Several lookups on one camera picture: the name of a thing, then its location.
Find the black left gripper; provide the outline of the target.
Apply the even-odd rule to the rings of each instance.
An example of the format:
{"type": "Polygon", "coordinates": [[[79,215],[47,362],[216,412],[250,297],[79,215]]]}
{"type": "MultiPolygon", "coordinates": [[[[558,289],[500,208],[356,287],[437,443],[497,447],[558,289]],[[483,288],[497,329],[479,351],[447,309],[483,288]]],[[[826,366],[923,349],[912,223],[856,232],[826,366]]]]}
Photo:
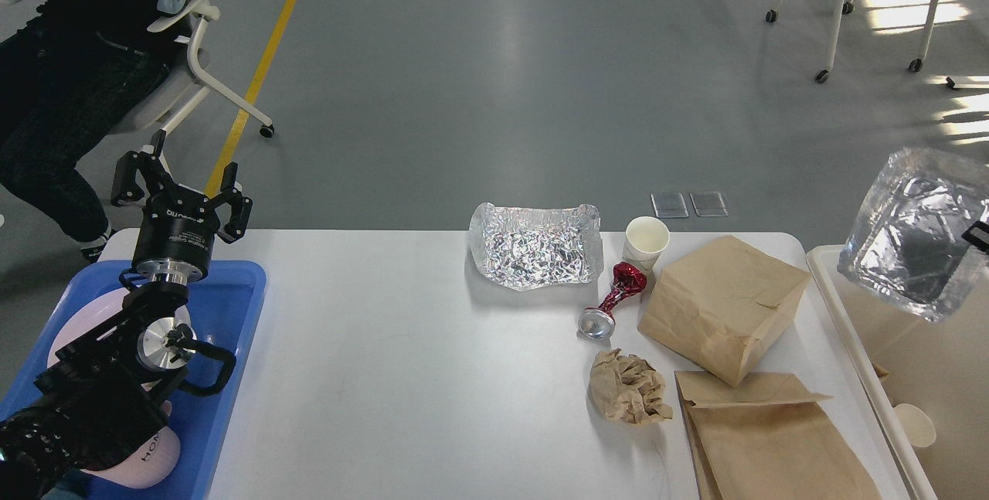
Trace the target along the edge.
{"type": "Polygon", "coordinates": [[[128,151],[117,161],[110,191],[114,207],[139,207],[144,219],[135,244],[133,268],[149,281],[187,284],[208,276],[216,235],[225,243],[243,238],[252,201],[237,186],[236,162],[223,170],[218,194],[182,197],[164,165],[167,133],[156,131],[141,151],[128,151]],[[219,226],[216,208],[229,206],[219,226]]]}

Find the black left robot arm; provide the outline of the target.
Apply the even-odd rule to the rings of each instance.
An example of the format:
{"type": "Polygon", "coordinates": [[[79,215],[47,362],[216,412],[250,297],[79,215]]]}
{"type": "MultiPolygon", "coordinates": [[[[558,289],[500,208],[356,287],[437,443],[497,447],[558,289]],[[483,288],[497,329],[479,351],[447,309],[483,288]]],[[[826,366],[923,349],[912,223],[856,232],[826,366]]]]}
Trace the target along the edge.
{"type": "Polygon", "coordinates": [[[133,263],[120,274],[121,309],[56,351],[36,377],[40,398],[2,422],[2,495],[39,499],[70,469],[106,471],[165,427],[177,389],[223,391],[236,356],[195,336],[178,310],[209,272],[216,238],[240,239],[252,203],[236,163],[215,197],[176,183],[162,161],[165,131],[117,162],[114,206],[144,200],[133,263]]]}

